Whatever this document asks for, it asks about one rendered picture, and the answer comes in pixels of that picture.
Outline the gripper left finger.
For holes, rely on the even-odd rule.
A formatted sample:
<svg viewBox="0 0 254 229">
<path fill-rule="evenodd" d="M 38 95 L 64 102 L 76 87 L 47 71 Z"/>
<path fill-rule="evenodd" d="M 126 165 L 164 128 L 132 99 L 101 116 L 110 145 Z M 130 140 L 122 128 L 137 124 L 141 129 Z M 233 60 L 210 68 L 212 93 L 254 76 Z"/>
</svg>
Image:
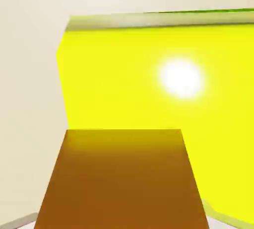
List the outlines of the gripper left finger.
<svg viewBox="0 0 254 229">
<path fill-rule="evenodd" d="M 0 225 L 0 229 L 34 229 L 38 213 L 31 213 L 14 221 Z"/>
</svg>

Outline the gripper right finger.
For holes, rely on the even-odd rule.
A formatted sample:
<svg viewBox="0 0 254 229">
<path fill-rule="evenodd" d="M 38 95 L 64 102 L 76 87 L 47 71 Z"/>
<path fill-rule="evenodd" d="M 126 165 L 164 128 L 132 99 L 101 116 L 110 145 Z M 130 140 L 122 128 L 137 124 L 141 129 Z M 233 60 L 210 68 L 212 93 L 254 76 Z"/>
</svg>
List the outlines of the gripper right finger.
<svg viewBox="0 0 254 229">
<path fill-rule="evenodd" d="M 202 204 L 209 229 L 254 229 L 254 224 L 215 211 L 205 199 L 202 199 Z"/>
</svg>

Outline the small orange cube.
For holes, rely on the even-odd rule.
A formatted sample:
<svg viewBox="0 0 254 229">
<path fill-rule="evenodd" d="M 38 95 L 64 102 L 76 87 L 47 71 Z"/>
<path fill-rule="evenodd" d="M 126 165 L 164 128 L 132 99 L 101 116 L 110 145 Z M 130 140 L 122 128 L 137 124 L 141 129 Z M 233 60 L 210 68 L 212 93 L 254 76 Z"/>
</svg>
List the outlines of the small orange cube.
<svg viewBox="0 0 254 229">
<path fill-rule="evenodd" d="M 34 229 L 209 229 L 180 130 L 67 130 Z"/>
</svg>

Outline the large yellow box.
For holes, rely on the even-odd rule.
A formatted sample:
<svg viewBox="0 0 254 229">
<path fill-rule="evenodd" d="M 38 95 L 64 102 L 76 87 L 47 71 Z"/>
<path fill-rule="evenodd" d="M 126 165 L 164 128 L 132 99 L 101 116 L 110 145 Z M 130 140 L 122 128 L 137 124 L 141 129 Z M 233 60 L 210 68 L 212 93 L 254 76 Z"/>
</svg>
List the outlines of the large yellow box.
<svg viewBox="0 0 254 229">
<path fill-rule="evenodd" d="M 254 224 L 254 11 L 72 16 L 70 129 L 180 129 L 201 196 Z"/>
</svg>

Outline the large green box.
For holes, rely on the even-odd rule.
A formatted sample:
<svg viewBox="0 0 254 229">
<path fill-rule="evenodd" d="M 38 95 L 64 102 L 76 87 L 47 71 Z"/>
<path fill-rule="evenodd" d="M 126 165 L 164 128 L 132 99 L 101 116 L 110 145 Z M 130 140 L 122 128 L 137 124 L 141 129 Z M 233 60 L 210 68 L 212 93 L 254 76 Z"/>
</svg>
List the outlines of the large green box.
<svg viewBox="0 0 254 229">
<path fill-rule="evenodd" d="M 159 12 L 145 12 L 145 13 L 207 13 L 207 12 L 252 12 L 252 11 L 254 11 L 254 8 L 159 11 Z"/>
</svg>

